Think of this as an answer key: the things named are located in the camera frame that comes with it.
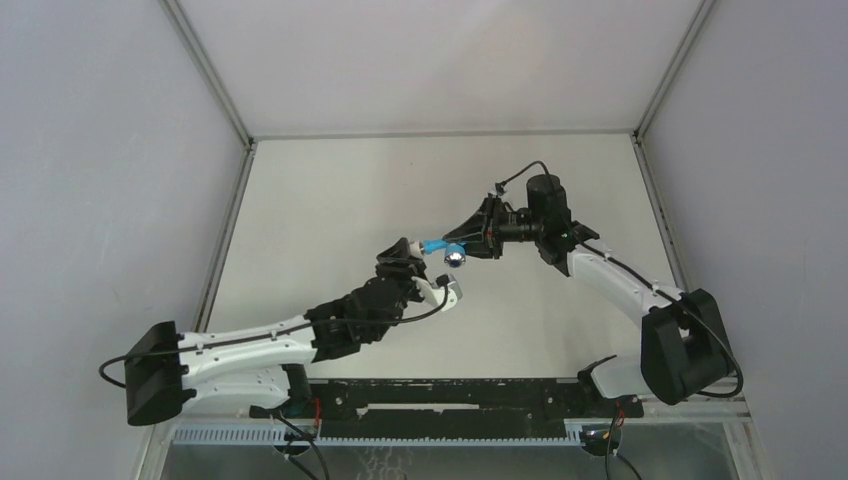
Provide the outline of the blue plastic water faucet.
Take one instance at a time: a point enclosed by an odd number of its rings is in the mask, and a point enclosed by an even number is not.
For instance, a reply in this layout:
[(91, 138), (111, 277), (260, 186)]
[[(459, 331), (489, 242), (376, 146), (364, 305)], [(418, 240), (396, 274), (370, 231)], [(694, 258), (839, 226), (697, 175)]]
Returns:
[(421, 252), (424, 255), (442, 253), (444, 263), (449, 268), (460, 268), (466, 262), (466, 249), (463, 242), (452, 242), (446, 240), (425, 240), (420, 242)]

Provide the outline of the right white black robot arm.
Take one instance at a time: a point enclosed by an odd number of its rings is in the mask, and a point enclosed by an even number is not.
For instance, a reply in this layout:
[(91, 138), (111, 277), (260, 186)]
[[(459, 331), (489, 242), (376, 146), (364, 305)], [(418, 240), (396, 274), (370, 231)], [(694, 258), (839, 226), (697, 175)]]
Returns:
[(619, 259), (597, 232), (573, 218), (557, 176), (529, 178), (527, 205), (520, 209), (504, 200), (505, 187), (497, 183), (465, 222), (422, 249), (443, 251), (446, 264), (458, 268), (469, 257), (500, 258), (507, 243), (530, 242), (546, 264), (593, 288), (635, 323), (638, 354), (613, 355), (581, 371), (586, 382), (577, 393), (584, 412), (605, 415), (622, 397), (651, 395), (667, 405), (693, 395), (716, 398), (712, 385), (729, 376), (736, 385), (726, 397), (740, 394), (743, 373), (713, 295), (651, 280)]

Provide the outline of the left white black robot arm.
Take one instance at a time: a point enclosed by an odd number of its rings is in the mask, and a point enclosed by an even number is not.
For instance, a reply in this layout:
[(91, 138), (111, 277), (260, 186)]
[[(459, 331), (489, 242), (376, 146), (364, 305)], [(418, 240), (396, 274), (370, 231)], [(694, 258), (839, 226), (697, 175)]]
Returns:
[(350, 293), (262, 327), (180, 333), (173, 321), (150, 327), (126, 353), (124, 389), (131, 426), (170, 420), (211, 398), (305, 414), (313, 394), (305, 368), (379, 342), (409, 322), (406, 308), (444, 309), (450, 283), (430, 281), (417, 247), (405, 238), (377, 258), (375, 274)]

